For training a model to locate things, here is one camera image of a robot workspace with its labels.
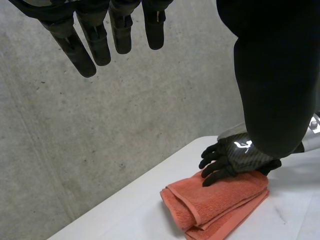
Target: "robotic hand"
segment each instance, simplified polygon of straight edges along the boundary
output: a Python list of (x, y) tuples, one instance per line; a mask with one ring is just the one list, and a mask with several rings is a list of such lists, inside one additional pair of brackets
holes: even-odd
[(73, 25), (79, 20), (93, 59), (98, 66), (110, 63), (104, 19), (109, 10), (115, 49), (131, 51), (132, 12), (142, 1), (145, 32), (151, 49), (164, 45), (165, 10), (173, 0), (9, 0), (20, 11), (38, 19), (68, 56), (78, 72), (86, 77), (96, 74), (96, 66), (80, 41)]
[[(293, 153), (304, 153), (320, 148), (320, 117), (311, 118), (306, 134)], [(206, 178), (203, 186), (239, 173), (259, 171), (264, 175), (281, 167), (280, 159), (268, 156), (257, 149), (247, 133), (246, 125), (239, 124), (218, 137), (218, 143), (209, 146), (201, 155), (199, 168)]]

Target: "orange towel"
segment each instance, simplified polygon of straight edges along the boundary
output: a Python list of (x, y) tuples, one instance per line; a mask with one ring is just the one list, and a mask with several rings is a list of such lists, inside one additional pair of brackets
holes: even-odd
[(268, 197), (260, 172), (239, 174), (202, 187), (201, 172), (168, 185), (161, 197), (188, 240), (223, 240)]

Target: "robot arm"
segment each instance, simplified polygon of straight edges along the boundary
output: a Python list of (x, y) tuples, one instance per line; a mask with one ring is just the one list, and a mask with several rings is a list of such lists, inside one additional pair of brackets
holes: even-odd
[[(246, 124), (243, 122), (221, 133), (218, 140), (246, 132)], [(316, 149), (320, 149), (320, 113), (313, 115), (300, 145), (293, 153), (306, 153)]]

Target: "glove finger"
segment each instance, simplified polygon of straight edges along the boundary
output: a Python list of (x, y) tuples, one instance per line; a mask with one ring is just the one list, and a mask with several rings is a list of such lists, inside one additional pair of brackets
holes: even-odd
[(204, 169), (205, 166), (210, 164), (212, 161), (216, 161), (221, 157), (221, 155), (217, 152), (209, 153), (199, 164), (200, 169)]
[(209, 187), (210, 185), (214, 184), (216, 181), (220, 179), (225, 179), (228, 177), (231, 177), (230, 173), (227, 171), (226, 168), (223, 168), (219, 171), (211, 173), (211, 175), (204, 180), (204, 182), (202, 183), (202, 186)]
[(212, 146), (208, 146), (206, 150), (204, 150), (204, 152), (201, 154), (201, 158), (205, 158), (208, 154), (211, 154), (215, 151), (217, 151), (218, 149), (218, 143), (216, 143), (215, 145)]
[(214, 171), (221, 170), (225, 168), (229, 164), (228, 159), (226, 156), (219, 158), (217, 161), (214, 163), (211, 163), (208, 165), (201, 173), (201, 177), (206, 178), (209, 176), (211, 173)]

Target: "white table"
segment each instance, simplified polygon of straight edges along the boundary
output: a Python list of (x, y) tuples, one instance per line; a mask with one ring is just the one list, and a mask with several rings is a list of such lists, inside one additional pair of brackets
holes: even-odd
[[(184, 240), (159, 192), (197, 172), (216, 141), (194, 140), (49, 240)], [(320, 150), (282, 159), (268, 177), (270, 196), (228, 240), (319, 240)]]

